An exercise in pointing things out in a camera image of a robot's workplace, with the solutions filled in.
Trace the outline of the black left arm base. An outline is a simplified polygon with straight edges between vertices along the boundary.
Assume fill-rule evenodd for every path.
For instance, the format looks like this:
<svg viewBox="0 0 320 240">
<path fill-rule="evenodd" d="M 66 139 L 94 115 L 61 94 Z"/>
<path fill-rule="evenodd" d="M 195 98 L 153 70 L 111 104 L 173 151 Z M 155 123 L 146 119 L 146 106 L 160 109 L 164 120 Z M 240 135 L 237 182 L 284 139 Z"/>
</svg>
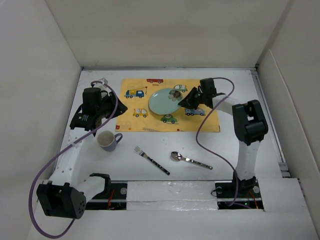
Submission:
<svg viewBox="0 0 320 240">
<path fill-rule="evenodd" d="M 124 211 L 127 209 L 127 181 L 111 181 L 109 192 L 102 192 L 93 197 L 85 206 L 91 211 Z"/>
</svg>

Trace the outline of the yellow car-print placemat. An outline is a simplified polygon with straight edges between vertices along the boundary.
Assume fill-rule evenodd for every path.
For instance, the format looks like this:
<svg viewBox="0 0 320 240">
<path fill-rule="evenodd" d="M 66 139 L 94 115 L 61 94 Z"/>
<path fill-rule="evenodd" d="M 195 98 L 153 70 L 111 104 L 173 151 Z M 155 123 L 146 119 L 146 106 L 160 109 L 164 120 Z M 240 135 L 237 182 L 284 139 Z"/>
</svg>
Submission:
<svg viewBox="0 0 320 240">
<path fill-rule="evenodd" d="M 210 112 L 200 104 L 196 110 L 180 108 L 169 114 L 157 114 L 149 108 L 152 94 L 163 89 L 175 89 L 186 97 L 199 85 L 198 79 L 187 78 L 125 78 L 119 99 L 127 111 L 116 118 L 118 132 L 196 132 Z"/>
</svg>

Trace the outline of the spoon with black handle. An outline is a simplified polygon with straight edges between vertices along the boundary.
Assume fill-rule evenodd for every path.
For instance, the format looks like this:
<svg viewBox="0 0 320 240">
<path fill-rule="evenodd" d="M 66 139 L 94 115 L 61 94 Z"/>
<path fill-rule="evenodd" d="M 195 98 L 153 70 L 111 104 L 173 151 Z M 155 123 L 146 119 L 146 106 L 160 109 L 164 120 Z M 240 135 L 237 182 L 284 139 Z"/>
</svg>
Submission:
<svg viewBox="0 0 320 240">
<path fill-rule="evenodd" d="M 186 163 L 190 163 L 190 164 L 193 164 L 193 165 L 205 168 L 205 169 L 209 169 L 209 170 L 213 169 L 212 166 L 204 164 L 204 163 L 196 161 L 196 160 L 193 160 L 193 159 L 190 159 L 190 158 L 187 158 L 187 157 L 184 157 L 177 151 L 172 151 L 170 153 L 170 156 L 171 156 L 172 160 L 175 162 L 186 162 Z"/>
</svg>

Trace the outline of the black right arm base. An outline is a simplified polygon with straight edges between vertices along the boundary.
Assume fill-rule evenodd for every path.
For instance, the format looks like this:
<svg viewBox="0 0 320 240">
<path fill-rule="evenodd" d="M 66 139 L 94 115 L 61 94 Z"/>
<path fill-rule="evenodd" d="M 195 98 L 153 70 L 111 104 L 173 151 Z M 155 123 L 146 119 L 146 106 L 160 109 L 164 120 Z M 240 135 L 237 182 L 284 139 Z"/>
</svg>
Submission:
<svg viewBox="0 0 320 240">
<path fill-rule="evenodd" d="M 216 181 L 211 195 L 217 200 L 219 210 L 263 210 L 263 200 L 257 178 L 249 180 Z"/>
</svg>

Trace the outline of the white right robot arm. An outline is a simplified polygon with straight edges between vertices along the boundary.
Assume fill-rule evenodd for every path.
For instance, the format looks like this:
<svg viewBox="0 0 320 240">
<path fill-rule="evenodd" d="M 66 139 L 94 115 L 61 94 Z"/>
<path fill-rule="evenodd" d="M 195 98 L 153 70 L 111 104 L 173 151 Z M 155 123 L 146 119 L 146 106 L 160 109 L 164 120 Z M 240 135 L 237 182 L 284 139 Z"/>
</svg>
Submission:
<svg viewBox="0 0 320 240">
<path fill-rule="evenodd" d="M 230 93 L 218 92 L 215 80 L 231 83 Z M 206 105 L 212 111 L 217 110 L 232 116 L 239 151 L 237 165 L 232 168 L 231 191 L 235 196 L 243 197 L 256 182 L 255 166 L 258 149 L 269 127 L 261 103 L 256 99 L 241 103 L 231 97 L 234 90 L 234 82 L 226 77 L 204 78 L 178 105 L 190 110 L 198 108 L 199 105 Z"/>
</svg>

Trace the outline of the fork with black handle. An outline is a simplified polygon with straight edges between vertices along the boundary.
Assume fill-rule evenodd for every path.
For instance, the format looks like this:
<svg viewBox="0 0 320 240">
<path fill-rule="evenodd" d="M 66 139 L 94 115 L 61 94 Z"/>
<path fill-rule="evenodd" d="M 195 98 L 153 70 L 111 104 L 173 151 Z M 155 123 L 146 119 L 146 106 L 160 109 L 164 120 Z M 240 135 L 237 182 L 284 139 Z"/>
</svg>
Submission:
<svg viewBox="0 0 320 240">
<path fill-rule="evenodd" d="M 134 148 L 135 152 L 139 154 L 141 157 L 147 159 L 150 163 L 152 163 L 154 166 L 156 166 L 159 170 L 161 170 L 163 173 L 165 173 L 167 176 L 170 175 L 170 172 L 165 169 L 162 165 L 160 165 L 158 162 L 156 162 L 154 159 L 150 158 L 141 148 L 136 146 Z"/>
</svg>

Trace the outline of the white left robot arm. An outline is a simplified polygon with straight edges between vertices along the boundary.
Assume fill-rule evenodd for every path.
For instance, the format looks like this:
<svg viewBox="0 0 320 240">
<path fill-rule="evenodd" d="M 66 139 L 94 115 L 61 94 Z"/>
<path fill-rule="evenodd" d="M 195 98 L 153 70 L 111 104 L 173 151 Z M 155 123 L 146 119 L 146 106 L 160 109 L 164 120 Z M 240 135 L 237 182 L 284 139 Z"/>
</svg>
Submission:
<svg viewBox="0 0 320 240">
<path fill-rule="evenodd" d="M 108 86 L 105 78 L 91 82 L 82 92 L 82 104 L 70 122 L 70 144 L 59 153 L 48 183 L 39 184 L 37 198 L 46 216 L 80 219 L 87 203 L 98 195 L 107 198 L 111 179 L 106 173 L 91 173 L 80 182 L 84 154 L 97 131 L 108 121 L 124 114 L 127 107 Z"/>
</svg>

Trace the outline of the light green plate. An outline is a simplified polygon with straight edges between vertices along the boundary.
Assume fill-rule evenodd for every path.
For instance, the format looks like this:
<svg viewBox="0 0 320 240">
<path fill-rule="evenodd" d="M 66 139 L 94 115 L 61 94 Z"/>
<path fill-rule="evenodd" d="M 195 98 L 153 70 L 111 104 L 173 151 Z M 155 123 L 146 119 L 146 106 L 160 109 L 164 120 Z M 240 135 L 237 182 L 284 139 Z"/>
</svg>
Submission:
<svg viewBox="0 0 320 240">
<path fill-rule="evenodd" d="M 148 101 L 149 109 L 157 115 L 166 115 L 180 109 L 179 103 L 184 99 L 181 91 L 163 88 L 154 92 Z"/>
</svg>

